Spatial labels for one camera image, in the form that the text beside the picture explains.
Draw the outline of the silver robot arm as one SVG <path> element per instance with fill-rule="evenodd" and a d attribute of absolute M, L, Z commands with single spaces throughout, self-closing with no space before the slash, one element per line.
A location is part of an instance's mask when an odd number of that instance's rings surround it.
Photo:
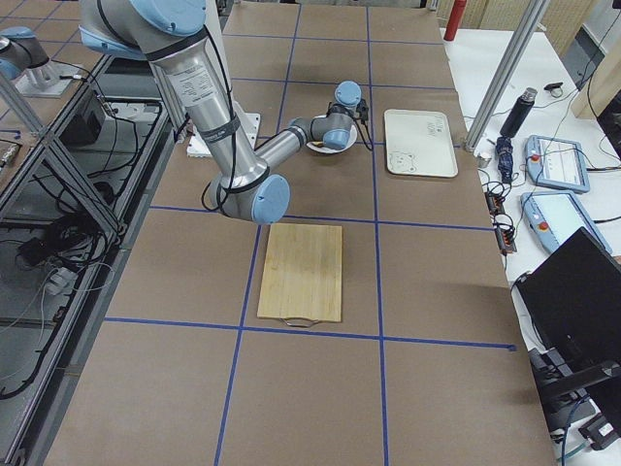
<path fill-rule="evenodd" d="M 1 31 L 1 73 L 12 81 L 27 69 L 49 63 L 49 56 L 34 31 L 26 26 L 12 26 Z"/>
<path fill-rule="evenodd" d="M 362 91 L 356 82 L 340 83 L 325 116 L 295 118 L 254 148 L 234 108 L 214 33 L 205 24 L 208 8 L 205 1 L 82 1 L 82 43 L 163 71 L 219 168 L 204 191 L 207 210 L 275 223 L 290 200 L 289 183 L 275 168 L 309 143 L 345 150 Z"/>

